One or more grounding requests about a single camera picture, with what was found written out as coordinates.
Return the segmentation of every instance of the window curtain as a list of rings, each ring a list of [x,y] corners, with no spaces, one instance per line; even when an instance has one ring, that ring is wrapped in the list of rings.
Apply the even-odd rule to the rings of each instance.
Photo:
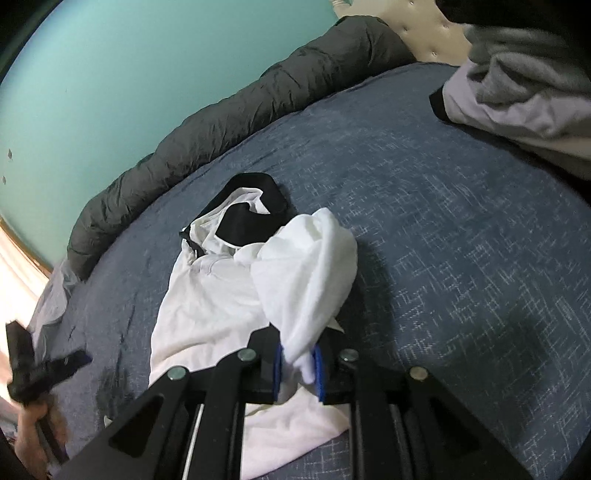
[[[11,370],[4,325],[18,320],[26,327],[46,283],[46,275],[23,253],[0,224],[0,407],[6,408],[8,403],[12,405],[9,408],[16,409],[8,397],[6,387],[11,379]]]

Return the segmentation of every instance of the teal wall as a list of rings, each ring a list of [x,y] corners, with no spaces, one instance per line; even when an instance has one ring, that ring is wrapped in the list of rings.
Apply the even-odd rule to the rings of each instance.
[[[65,0],[0,85],[1,215],[55,264],[92,196],[335,20],[329,0]]]

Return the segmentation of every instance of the metal screw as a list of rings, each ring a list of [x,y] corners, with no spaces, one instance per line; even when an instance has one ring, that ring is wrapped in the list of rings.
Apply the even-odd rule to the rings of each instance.
[[[170,380],[181,380],[187,374],[185,367],[172,367],[166,375]]]
[[[359,360],[359,352],[357,350],[353,350],[352,348],[345,348],[341,351],[339,356],[343,362],[356,362]]]
[[[243,348],[238,352],[238,358],[242,362],[252,362],[256,358],[256,352],[252,348]]]
[[[412,367],[410,369],[410,378],[413,380],[417,380],[419,382],[423,382],[429,376],[429,372],[427,372],[426,368],[423,367]]]

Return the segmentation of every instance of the black gripper frame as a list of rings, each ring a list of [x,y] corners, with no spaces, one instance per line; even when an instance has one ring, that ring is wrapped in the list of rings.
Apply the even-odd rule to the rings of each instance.
[[[213,368],[170,369],[56,478],[238,480],[245,404],[274,403],[278,345],[267,327],[250,337],[256,356],[241,350]],[[326,329],[314,358],[319,399],[350,405],[353,479],[531,480],[425,369],[390,371],[348,347],[344,334]]]

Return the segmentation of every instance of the blue bedspread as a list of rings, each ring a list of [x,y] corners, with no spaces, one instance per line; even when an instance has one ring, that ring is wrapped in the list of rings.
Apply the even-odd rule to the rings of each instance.
[[[78,451],[147,386],[177,232],[233,175],[264,171],[298,212],[327,206],[359,244],[340,316],[378,363],[420,364],[529,469],[557,480],[591,424],[591,208],[505,141],[445,125],[413,64],[289,115],[159,198],[74,292],[53,355]],[[350,478],[344,436],[265,479]]]

